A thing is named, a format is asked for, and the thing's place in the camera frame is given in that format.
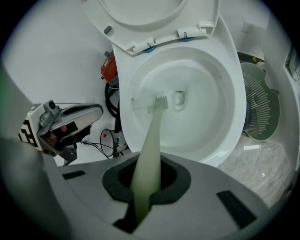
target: black rubber holder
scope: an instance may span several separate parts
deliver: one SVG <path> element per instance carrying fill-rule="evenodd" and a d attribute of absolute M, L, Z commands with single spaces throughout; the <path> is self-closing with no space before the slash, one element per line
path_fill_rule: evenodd
<path fill-rule="evenodd" d="M 114 225 L 128 233 L 136 227 L 134 196 L 130 188 L 131 179 L 139 155 L 116 165 L 105 172 L 102 184 L 115 200 L 128 203 L 128 209 L 123 219 Z M 161 190 L 150 196 L 150 209 L 156 204 L 171 204 L 176 202 L 188 190 L 191 175 L 182 165 L 161 156 Z"/>

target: robotic arm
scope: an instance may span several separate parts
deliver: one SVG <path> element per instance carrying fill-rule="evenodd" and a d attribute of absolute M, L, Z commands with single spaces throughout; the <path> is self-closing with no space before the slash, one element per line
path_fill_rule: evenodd
<path fill-rule="evenodd" d="M 67 165 L 77 159 L 76 143 L 90 134 L 91 124 L 102 114 L 99 104 L 75 104 L 61 109 L 50 100 L 32 107 L 19 139 L 51 156 L 60 155 Z"/>

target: green mesh basket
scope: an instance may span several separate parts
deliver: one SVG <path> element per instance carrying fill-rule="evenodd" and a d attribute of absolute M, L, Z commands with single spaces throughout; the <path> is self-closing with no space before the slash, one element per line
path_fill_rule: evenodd
<path fill-rule="evenodd" d="M 276 131 L 280 105 L 277 91 L 265 83 L 266 73 L 252 63 L 241 63 L 246 98 L 251 107 L 252 121 L 244 131 L 252 138 L 264 141 Z"/>

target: orange component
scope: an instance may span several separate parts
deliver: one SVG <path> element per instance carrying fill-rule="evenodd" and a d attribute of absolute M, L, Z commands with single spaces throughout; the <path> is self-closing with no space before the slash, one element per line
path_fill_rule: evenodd
<path fill-rule="evenodd" d="M 113 52 L 111 52 L 111 55 L 111 58 L 107 58 L 101 66 L 101 74 L 109 84 L 111 84 L 117 74 L 117 65 Z"/>

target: toilet bowl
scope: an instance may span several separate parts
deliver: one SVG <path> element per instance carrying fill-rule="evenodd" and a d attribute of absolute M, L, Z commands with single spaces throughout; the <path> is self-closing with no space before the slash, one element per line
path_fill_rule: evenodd
<path fill-rule="evenodd" d="M 147 6 L 155 14 L 147 11 L 145 18 L 132 10 L 145 6 L 129 1 L 132 8 L 122 15 L 118 2 L 89 0 L 85 5 L 91 21 L 112 42 L 120 118 L 129 148 L 141 150 L 155 96 L 166 95 L 161 152 L 218 166 L 238 142 L 246 115 L 243 75 L 229 30 L 218 13 L 219 1 L 170 1 L 173 5 L 158 12 Z"/>

